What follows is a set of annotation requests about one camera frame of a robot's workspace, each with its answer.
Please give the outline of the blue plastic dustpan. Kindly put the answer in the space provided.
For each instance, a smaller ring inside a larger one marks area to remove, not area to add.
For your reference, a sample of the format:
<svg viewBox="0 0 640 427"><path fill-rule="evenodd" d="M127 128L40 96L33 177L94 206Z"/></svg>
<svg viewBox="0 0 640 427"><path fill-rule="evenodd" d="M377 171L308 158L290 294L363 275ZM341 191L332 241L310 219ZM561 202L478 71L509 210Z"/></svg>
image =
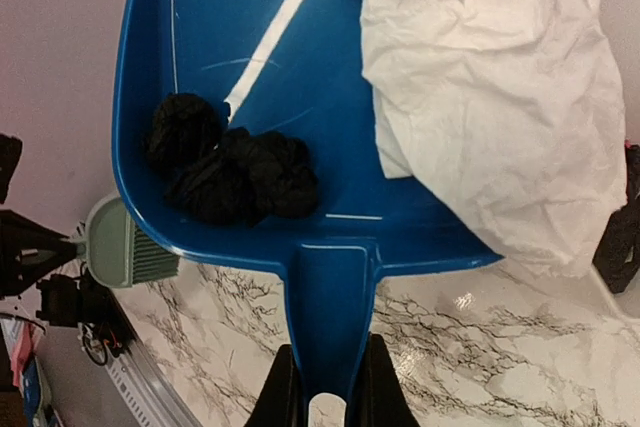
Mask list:
<svg viewBox="0 0 640 427"><path fill-rule="evenodd" d="M290 335L249 424L413 426L370 330L387 277L495 253L414 179L388 180L361 74L362 0L126 0L112 162L134 220L183 258L278 276Z"/></svg>

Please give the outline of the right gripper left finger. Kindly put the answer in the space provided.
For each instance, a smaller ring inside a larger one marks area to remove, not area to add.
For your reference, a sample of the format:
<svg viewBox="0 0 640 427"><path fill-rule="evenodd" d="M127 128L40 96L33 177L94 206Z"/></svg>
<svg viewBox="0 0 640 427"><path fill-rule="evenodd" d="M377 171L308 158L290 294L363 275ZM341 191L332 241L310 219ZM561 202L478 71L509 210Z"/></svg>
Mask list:
<svg viewBox="0 0 640 427"><path fill-rule="evenodd" d="M303 425L300 375L292 347L282 345L274 358L245 427L295 427Z"/></svg>

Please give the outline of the small black paper ball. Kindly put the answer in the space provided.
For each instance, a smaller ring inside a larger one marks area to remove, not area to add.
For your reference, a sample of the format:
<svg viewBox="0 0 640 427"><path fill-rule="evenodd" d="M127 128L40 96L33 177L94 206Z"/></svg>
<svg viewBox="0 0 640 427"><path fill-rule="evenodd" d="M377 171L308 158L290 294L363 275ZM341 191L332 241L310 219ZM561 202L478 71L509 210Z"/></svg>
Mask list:
<svg viewBox="0 0 640 427"><path fill-rule="evenodd" d="M145 160L155 173L171 177L212 150L226 125L218 110L199 95L169 94L154 111L144 137Z"/></svg>

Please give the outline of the green hand brush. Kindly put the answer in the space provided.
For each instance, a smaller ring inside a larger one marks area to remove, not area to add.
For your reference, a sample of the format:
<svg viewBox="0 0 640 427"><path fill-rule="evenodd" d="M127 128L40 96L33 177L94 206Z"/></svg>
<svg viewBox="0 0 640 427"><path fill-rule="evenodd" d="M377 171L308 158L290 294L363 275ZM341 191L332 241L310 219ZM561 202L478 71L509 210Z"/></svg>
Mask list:
<svg viewBox="0 0 640 427"><path fill-rule="evenodd" d="M93 279L107 288L130 288L178 274L179 256L145 234L117 193L94 205L73 242Z"/></svg>

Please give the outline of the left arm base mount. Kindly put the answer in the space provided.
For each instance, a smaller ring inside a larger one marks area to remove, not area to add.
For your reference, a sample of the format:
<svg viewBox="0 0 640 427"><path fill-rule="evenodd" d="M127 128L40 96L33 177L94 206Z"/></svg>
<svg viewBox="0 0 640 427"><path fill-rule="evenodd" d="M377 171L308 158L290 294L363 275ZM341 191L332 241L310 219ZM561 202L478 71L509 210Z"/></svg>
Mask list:
<svg viewBox="0 0 640 427"><path fill-rule="evenodd" d="M133 334L111 291L85 270L70 277L52 274L36 283L39 320L52 327L77 327L82 350L97 366L128 351Z"/></svg>

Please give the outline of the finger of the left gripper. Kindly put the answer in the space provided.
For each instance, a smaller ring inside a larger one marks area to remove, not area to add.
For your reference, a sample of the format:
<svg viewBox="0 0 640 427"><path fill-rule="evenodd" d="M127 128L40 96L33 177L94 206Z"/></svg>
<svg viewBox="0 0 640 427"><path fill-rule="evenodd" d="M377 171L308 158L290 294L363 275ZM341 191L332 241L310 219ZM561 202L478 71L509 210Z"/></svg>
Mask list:
<svg viewBox="0 0 640 427"><path fill-rule="evenodd" d="M75 258L75 244L13 211L1 211L1 296L21 295Z"/></svg>

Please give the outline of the small black paper scrap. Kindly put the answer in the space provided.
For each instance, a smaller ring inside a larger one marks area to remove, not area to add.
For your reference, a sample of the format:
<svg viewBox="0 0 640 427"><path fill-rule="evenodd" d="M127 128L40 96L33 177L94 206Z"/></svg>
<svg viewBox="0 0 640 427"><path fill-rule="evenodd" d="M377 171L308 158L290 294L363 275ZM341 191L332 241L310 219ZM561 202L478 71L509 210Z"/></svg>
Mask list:
<svg viewBox="0 0 640 427"><path fill-rule="evenodd" d="M186 168L165 199L211 225L253 227L269 216L312 215L319 206L318 178L304 141L277 131L252 135L240 127Z"/></svg>

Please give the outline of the white crumpled paper scrap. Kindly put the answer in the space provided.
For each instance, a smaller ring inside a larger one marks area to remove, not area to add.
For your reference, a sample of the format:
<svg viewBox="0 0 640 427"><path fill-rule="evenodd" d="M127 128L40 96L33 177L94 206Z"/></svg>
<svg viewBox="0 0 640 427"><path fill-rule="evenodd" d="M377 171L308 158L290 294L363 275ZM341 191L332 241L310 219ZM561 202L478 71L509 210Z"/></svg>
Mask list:
<svg viewBox="0 0 640 427"><path fill-rule="evenodd" d="M363 0L362 74L389 179L495 253L580 276L626 202L625 104L600 0Z"/></svg>

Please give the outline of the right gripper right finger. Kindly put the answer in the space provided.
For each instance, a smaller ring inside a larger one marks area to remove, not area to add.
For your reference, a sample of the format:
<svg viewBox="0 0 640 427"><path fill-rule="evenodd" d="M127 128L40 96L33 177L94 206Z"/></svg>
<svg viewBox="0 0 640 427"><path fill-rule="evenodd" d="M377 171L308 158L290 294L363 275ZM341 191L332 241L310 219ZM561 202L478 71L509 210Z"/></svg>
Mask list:
<svg viewBox="0 0 640 427"><path fill-rule="evenodd" d="M379 334L371 334L359 373L359 425L418 427Z"/></svg>

